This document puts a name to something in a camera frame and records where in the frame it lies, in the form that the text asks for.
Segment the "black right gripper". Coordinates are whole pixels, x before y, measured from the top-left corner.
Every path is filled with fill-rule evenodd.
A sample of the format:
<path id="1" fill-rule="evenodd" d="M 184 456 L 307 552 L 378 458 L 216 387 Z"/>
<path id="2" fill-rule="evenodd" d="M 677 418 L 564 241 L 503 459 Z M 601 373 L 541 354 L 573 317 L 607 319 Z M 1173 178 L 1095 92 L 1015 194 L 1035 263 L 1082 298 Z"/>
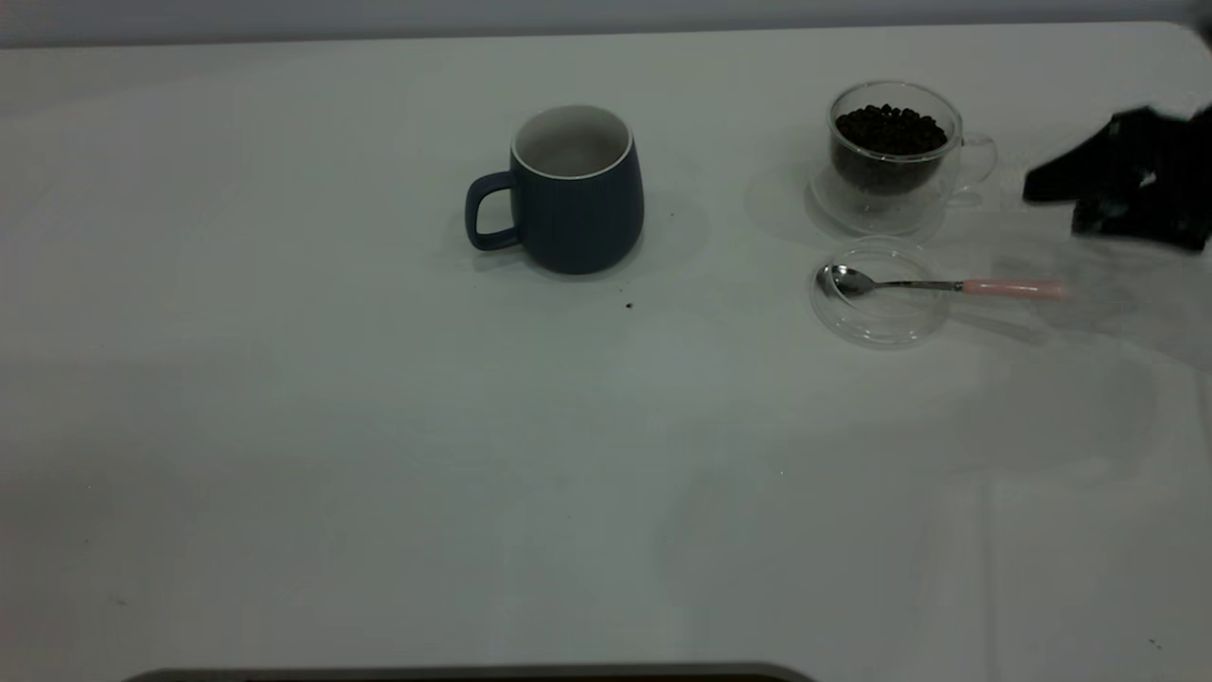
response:
<path id="1" fill-rule="evenodd" d="M 1139 187 L 1151 173 L 1154 190 L 1104 191 Z M 1160 239 L 1204 252 L 1211 233 L 1211 108 L 1187 121 L 1170 120 L 1165 137 L 1155 109 L 1117 111 L 1077 147 L 1028 171 L 1022 197 L 1077 202 L 1075 236 Z"/>

